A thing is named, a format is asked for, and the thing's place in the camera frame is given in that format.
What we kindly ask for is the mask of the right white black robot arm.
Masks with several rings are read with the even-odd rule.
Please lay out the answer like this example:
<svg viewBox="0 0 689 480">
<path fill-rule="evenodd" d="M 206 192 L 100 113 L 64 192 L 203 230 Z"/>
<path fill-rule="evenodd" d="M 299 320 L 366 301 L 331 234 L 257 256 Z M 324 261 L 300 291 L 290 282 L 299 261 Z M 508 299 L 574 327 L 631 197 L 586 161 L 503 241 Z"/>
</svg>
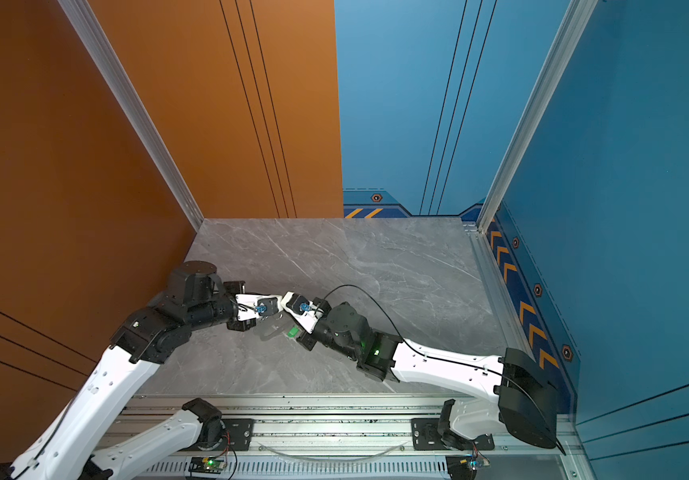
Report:
<svg viewBox="0 0 689 480">
<path fill-rule="evenodd" d="M 320 344 L 350 359 L 377 381 L 422 383 L 466 395 L 445 402 L 438 424 L 442 442 L 470 450 L 475 439 L 501 431 L 535 447 L 560 449 L 556 385 L 526 352 L 474 356 L 424 346 L 372 328 L 344 302 L 330 307 L 293 297 L 284 304 L 304 331 L 304 346 Z"/>
</svg>

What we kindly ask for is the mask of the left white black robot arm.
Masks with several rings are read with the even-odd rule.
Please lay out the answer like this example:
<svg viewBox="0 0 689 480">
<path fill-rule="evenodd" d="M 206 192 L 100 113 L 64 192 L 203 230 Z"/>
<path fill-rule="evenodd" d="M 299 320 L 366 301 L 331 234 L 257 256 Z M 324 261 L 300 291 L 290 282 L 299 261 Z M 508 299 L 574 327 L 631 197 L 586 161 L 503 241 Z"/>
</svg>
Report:
<svg viewBox="0 0 689 480">
<path fill-rule="evenodd" d="M 226 325 L 246 331 L 266 313 L 242 281 L 224 282 L 216 266 L 176 268 L 163 292 L 130 314 L 80 391 L 0 479 L 132 479 L 186 447 L 206 451 L 230 442 L 222 413 L 204 399 L 186 402 L 170 419 L 114 447 L 98 442 L 128 400 L 196 330 Z"/>
</svg>

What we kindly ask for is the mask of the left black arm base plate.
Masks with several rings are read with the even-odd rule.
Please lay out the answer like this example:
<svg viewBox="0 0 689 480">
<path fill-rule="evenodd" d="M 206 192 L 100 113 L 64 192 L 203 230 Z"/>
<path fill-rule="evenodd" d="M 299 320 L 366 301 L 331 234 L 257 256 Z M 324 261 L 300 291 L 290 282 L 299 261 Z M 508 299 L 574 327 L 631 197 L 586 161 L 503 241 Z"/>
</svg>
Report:
<svg viewBox="0 0 689 480">
<path fill-rule="evenodd" d="M 248 451 L 254 421 L 248 418 L 212 419 L 178 422 L 164 430 L 166 441 L 176 450 L 192 452 Z"/>
</svg>

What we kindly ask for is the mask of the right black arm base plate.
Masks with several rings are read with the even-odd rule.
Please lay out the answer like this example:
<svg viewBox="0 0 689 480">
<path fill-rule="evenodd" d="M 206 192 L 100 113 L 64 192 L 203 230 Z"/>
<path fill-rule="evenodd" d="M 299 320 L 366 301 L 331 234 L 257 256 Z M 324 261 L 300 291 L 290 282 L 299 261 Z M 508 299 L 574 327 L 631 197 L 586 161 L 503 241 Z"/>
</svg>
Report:
<svg viewBox="0 0 689 480">
<path fill-rule="evenodd" d="M 414 450 L 493 451 L 496 448 L 491 434 L 474 439 L 454 432 L 440 418 L 415 418 L 411 421 Z"/>
</svg>

